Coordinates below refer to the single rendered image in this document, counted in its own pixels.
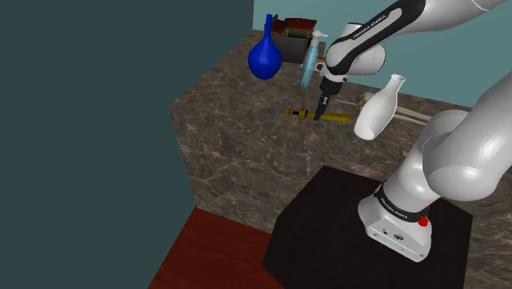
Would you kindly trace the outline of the yellow pen-shaped tool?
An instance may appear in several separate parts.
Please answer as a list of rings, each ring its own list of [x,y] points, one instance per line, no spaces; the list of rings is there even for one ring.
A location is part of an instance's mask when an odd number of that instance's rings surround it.
[[[300,110],[287,109],[284,110],[283,113],[286,115],[296,116],[299,120],[315,117],[315,112],[310,112],[306,108],[301,108]],[[323,115],[320,116],[320,119],[332,122],[351,122],[354,120],[354,117],[347,114],[323,113]]]

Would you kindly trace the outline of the light blue spray bottle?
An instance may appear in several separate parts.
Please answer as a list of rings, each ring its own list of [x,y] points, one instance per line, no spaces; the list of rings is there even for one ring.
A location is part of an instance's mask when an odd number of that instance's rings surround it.
[[[315,30],[312,33],[312,39],[310,45],[307,49],[307,52],[304,57],[304,61],[301,65],[301,74],[299,79],[299,85],[302,88],[305,88],[309,85],[310,79],[313,75],[317,60],[318,60],[318,45],[319,45],[319,37],[327,37],[320,30]]]

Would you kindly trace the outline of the white bottle vase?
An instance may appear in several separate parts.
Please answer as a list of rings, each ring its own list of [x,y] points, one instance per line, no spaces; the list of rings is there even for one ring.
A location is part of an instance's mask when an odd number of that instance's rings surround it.
[[[364,104],[354,126],[359,138],[374,140],[386,128],[395,114],[397,94],[404,82],[403,76],[391,75],[386,86]]]

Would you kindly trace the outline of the dark box with books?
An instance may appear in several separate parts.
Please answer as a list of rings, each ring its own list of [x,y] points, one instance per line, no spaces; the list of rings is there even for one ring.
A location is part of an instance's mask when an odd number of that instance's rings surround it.
[[[286,18],[272,15],[271,39],[282,55],[283,62],[302,63],[313,38],[317,20]]]

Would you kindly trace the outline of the blue round vase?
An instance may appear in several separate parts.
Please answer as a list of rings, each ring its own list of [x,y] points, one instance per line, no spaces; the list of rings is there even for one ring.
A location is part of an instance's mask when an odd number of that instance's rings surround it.
[[[260,80],[269,80],[279,72],[282,55],[272,41],[272,14],[267,14],[263,38],[249,51],[249,69]]]

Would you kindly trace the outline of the black robot stand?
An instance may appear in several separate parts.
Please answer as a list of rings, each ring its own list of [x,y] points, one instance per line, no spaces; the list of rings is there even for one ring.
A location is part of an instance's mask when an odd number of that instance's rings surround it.
[[[284,289],[464,289],[472,214],[435,201],[432,247],[415,263],[364,230],[357,206],[378,184],[322,167],[277,217],[263,267]]]

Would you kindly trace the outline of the cream long-handled utensil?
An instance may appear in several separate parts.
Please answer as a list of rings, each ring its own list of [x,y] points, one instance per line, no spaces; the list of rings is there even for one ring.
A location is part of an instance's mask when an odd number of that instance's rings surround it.
[[[349,102],[345,100],[340,100],[340,103],[345,103],[354,106],[357,110],[361,110],[366,102],[373,96],[371,92],[363,92],[358,95],[355,99],[355,102]],[[407,122],[416,123],[419,125],[425,126],[427,122],[432,118],[431,116],[422,114],[420,112],[415,112],[413,110],[403,108],[401,106],[397,106],[395,109],[395,114],[393,116],[395,119],[404,120]]]

